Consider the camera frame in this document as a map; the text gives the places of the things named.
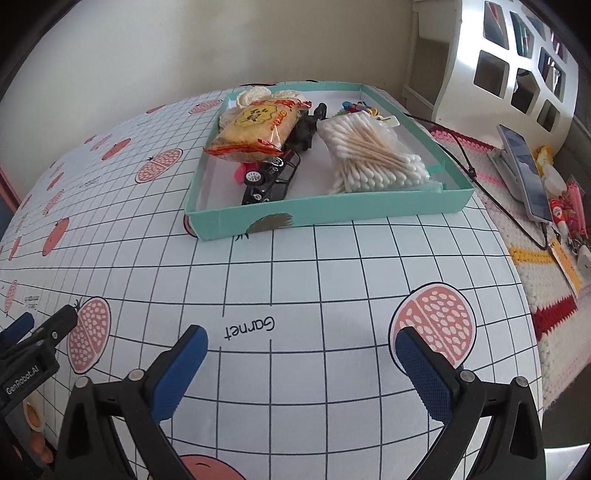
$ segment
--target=phone screen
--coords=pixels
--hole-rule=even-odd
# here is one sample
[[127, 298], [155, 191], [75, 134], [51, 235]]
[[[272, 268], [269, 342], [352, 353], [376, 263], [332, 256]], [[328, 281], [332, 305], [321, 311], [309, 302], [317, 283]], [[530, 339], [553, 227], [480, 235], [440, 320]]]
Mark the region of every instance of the phone screen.
[[551, 223], [552, 213], [548, 206], [548, 197], [525, 138], [503, 125], [499, 125], [499, 130], [502, 132], [509, 153], [515, 158], [531, 213]]

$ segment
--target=black cable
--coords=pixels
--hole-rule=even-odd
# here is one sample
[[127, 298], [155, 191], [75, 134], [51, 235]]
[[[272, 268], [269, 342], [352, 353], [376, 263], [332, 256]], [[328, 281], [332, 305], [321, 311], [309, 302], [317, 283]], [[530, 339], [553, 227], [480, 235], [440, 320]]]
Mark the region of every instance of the black cable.
[[414, 116], [414, 115], [410, 115], [410, 113], [405, 113], [405, 115], [409, 118], [415, 119], [415, 120], [419, 120], [421, 122], [427, 122], [429, 124], [432, 125], [436, 125], [439, 128], [444, 129], [447, 133], [449, 133], [453, 139], [456, 141], [457, 146], [460, 147], [460, 150], [462, 151], [462, 154], [464, 155], [464, 158], [466, 159], [466, 163], [468, 164], [468, 168], [466, 168], [462, 162], [460, 162], [456, 156], [451, 153], [447, 148], [445, 148], [443, 145], [437, 143], [437, 145], [439, 145], [439, 147], [447, 154], [449, 155], [455, 162], [456, 164], [462, 169], [462, 171], [468, 176], [468, 178], [470, 179], [470, 181], [476, 185], [478, 188], [480, 188], [484, 194], [490, 198], [493, 203], [499, 207], [499, 209], [505, 214], [507, 215], [507, 217], [509, 217], [514, 224], [517, 225], [517, 228], [519, 228], [519, 230], [521, 230], [521, 232], [527, 237], [529, 238], [534, 244], [535, 246], [537, 246], [540, 250], [548, 250], [548, 236], [547, 236], [547, 227], [545, 223], [540, 223], [541, 228], [542, 228], [542, 235], [544, 237], [544, 245], [541, 245], [540, 243], [538, 243], [538, 241], [532, 237], [530, 235], [530, 233], [528, 231], [525, 230], [525, 228], [523, 228], [523, 226], [521, 226], [521, 224], [515, 219], [515, 217], [513, 217], [505, 207], [503, 207], [496, 198], [494, 198], [492, 196], [492, 194], [486, 190], [481, 184], [480, 182], [478, 182], [478, 180], [476, 179], [476, 170], [474, 169], [474, 166], [472, 166], [472, 162], [470, 162], [470, 159], [468, 158], [468, 155], [466, 154], [466, 150], [464, 150], [464, 147], [462, 145], [462, 143], [460, 142], [460, 140], [458, 139], [458, 137], [456, 136], [455, 132], [453, 130], [450, 130], [448, 127], [444, 127], [441, 124], [438, 124], [437, 122], [434, 122], [432, 120], [427, 120], [426, 118], [421, 118], [419, 116]]

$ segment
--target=orange snack bag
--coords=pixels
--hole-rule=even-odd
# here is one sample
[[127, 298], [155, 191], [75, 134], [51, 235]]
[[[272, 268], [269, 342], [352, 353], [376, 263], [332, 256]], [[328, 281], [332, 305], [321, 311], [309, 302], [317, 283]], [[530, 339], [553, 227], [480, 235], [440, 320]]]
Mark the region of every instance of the orange snack bag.
[[281, 155], [281, 147], [300, 116], [291, 98], [252, 102], [203, 150], [224, 160], [261, 162]]

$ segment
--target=pomegranate print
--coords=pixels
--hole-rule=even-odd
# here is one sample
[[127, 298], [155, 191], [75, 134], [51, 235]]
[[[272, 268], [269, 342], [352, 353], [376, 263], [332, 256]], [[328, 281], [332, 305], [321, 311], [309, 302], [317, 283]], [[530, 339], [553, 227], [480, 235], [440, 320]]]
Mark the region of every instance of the pomegranate print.
[[61, 237], [64, 236], [66, 233], [66, 229], [70, 224], [69, 218], [63, 218], [59, 222], [56, 223], [55, 227], [45, 240], [45, 244], [43, 245], [42, 254], [44, 257], [49, 255], [49, 253], [56, 247], [57, 243], [61, 240]]
[[68, 334], [68, 358], [77, 374], [88, 372], [105, 350], [111, 332], [111, 309], [101, 297], [76, 302], [78, 325]]
[[233, 467], [217, 458], [206, 455], [181, 455], [193, 478], [198, 480], [245, 480]]
[[60, 178], [62, 178], [64, 176], [64, 173], [61, 172], [56, 178], [54, 178], [51, 183], [47, 186], [47, 191], [49, 192], [54, 185], [60, 180]]
[[130, 138], [126, 138], [125, 140], [119, 142], [116, 145], [113, 145], [113, 147], [105, 154], [103, 155], [102, 160], [109, 160], [113, 155], [119, 153], [121, 150], [123, 150], [125, 147], [127, 147], [127, 145], [129, 145], [129, 142], [131, 142]]
[[412, 292], [396, 309], [388, 334], [390, 354], [402, 369], [395, 351], [398, 332], [413, 327], [431, 350], [442, 354], [459, 367], [472, 351], [476, 339], [476, 321], [472, 307], [450, 285], [431, 283]]
[[47, 203], [47, 205], [45, 205], [45, 208], [41, 211], [41, 214], [43, 216], [47, 215], [49, 213], [49, 210], [51, 210], [54, 207], [54, 205], [60, 200], [62, 195], [64, 195], [64, 190], [60, 190], [59, 192], [57, 192], [55, 196]]
[[207, 110], [209, 110], [210, 108], [213, 108], [213, 107], [221, 105], [221, 104], [222, 104], [221, 98], [219, 98], [217, 100], [208, 100], [207, 102], [203, 102], [198, 105], [195, 105], [193, 108], [191, 108], [189, 110], [189, 113], [190, 114], [203, 113], [203, 112], [206, 112]]
[[158, 110], [160, 110], [163, 106], [166, 106], [166, 104], [164, 105], [160, 105], [160, 106], [155, 106], [154, 108], [151, 108], [150, 110], [146, 110], [146, 113], [154, 113], [157, 112]]
[[95, 143], [91, 148], [90, 151], [94, 152], [94, 150], [96, 150], [97, 148], [99, 148], [101, 145], [104, 145], [105, 143], [107, 143], [107, 141], [111, 138], [111, 134], [107, 135], [105, 138], [103, 138], [102, 140], [98, 141], [97, 143]]
[[12, 301], [14, 300], [14, 296], [17, 292], [17, 281], [15, 280], [14, 282], [12, 282], [10, 284], [10, 288], [8, 289], [8, 292], [6, 293], [6, 300], [4, 300], [4, 310], [6, 312], [6, 316], [8, 316], [8, 310], [10, 310], [10, 307], [12, 305]]
[[12, 246], [12, 250], [10, 250], [10, 254], [8, 255], [8, 260], [12, 260], [12, 257], [14, 257], [14, 254], [17, 252], [17, 248], [21, 244], [21, 238], [22, 237], [20, 236], [14, 241], [14, 245]]
[[149, 158], [146, 165], [135, 175], [135, 181], [137, 183], [145, 183], [156, 179], [172, 167], [182, 155], [183, 151], [180, 148], [173, 148], [172, 150], [159, 153], [153, 158]]
[[24, 214], [24, 215], [21, 217], [21, 219], [18, 221], [18, 223], [17, 223], [17, 229], [14, 231], [14, 233], [17, 233], [17, 232], [18, 232], [18, 231], [21, 229], [21, 227], [22, 227], [22, 223], [25, 221], [25, 218], [27, 218], [27, 215], [28, 215], [28, 213], [25, 213], [25, 214]]
[[29, 203], [31, 201], [31, 195], [29, 195], [25, 201], [22, 203], [21, 205], [21, 209], [25, 208], [27, 206], [27, 203]]

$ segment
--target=pink item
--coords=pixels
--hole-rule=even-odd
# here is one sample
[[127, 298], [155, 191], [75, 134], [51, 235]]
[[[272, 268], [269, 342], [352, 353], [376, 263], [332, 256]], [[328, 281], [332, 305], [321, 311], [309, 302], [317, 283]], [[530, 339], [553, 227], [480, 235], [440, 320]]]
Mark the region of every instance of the pink item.
[[88, 372], [99, 361], [111, 332], [111, 309], [101, 297], [93, 297], [80, 306], [78, 325], [68, 334], [68, 357], [77, 374]]
[[256, 170], [258, 169], [258, 166], [258, 163], [241, 163], [234, 172], [234, 180], [239, 184], [244, 183], [244, 175], [246, 175], [246, 172]]
[[567, 188], [570, 197], [570, 203], [577, 214], [577, 232], [584, 238], [587, 238], [587, 224], [585, 222], [585, 212], [583, 210], [583, 199], [579, 187], [575, 184], [569, 184]]
[[395, 351], [398, 332], [413, 327], [431, 350], [459, 367], [472, 351], [476, 320], [468, 301], [450, 285], [427, 284], [412, 292], [398, 307], [390, 323], [390, 352], [401, 368]]

